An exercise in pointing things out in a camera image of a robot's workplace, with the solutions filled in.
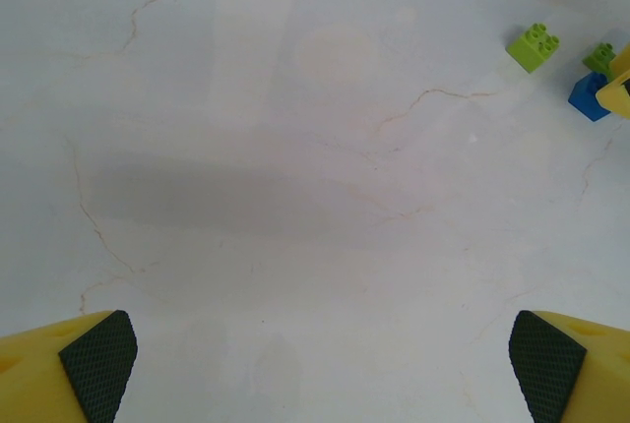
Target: black rubber pad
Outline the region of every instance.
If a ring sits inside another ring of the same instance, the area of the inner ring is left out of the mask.
[[[89,423],[114,421],[138,354],[129,315],[113,312],[59,357]]]
[[[538,315],[519,313],[510,360],[535,423],[559,423],[587,349]]]

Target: marble floor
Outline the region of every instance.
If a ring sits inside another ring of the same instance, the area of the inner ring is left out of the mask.
[[[566,101],[630,0],[0,9],[0,334],[126,310],[117,421],[525,423],[519,310],[630,329],[630,123]]]

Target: lego brick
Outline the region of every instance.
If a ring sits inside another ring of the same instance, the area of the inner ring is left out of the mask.
[[[612,50],[612,44],[608,42],[602,42],[598,44],[598,47],[595,48],[591,54],[585,57],[582,62],[585,66],[587,66],[591,71],[597,72],[598,74],[604,74],[608,81],[613,79],[612,72],[610,71],[610,61],[612,61],[615,57],[614,51]]]
[[[630,70],[600,89],[596,98],[605,109],[624,118],[630,118]]]
[[[630,71],[630,44],[626,44],[623,51],[617,54],[617,56],[610,61],[608,67],[610,68],[610,72],[612,72],[612,77],[614,79],[624,72]]]
[[[591,121],[598,121],[608,115],[610,111],[603,108],[596,93],[606,85],[606,76],[591,72],[587,77],[578,81],[569,96],[569,103],[580,110]]]
[[[560,45],[558,36],[550,36],[542,23],[533,24],[507,48],[516,62],[529,73],[535,71]]]
[[[0,422],[111,423],[136,349],[120,311],[0,338]]]
[[[535,423],[630,421],[630,332],[519,313],[510,359]]]

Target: yellow lego piece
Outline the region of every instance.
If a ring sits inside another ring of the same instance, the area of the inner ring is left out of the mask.
[[[109,391],[114,381],[119,389],[121,373],[126,384],[137,350],[133,331],[132,343],[124,330],[126,323],[124,312],[100,312],[0,338],[0,422],[113,421],[122,395],[113,410],[107,396],[107,408],[95,407],[94,395]],[[127,347],[122,360],[116,345],[121,331]],[[108,368],[116,374],[103,374]]]
[[[608,64],[613,78],[619,77],[624,72],[630,71],[630,43],[626,44],[620,54],[618,54]]]
[[[606,110],[630,118],[630,69],[599,89],[596,99]]]
[[[630,332],[521,312],[510,358],[535,422],[630,421]]]

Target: blue lego brick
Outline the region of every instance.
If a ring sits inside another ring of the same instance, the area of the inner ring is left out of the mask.
[[[591,121],[598,121],[610,112],[602,108],[595,98],[595,94],[608,83],[604,74],[591,72],[584,79],[580,79],[573,87],[569,103],[580,110]]]

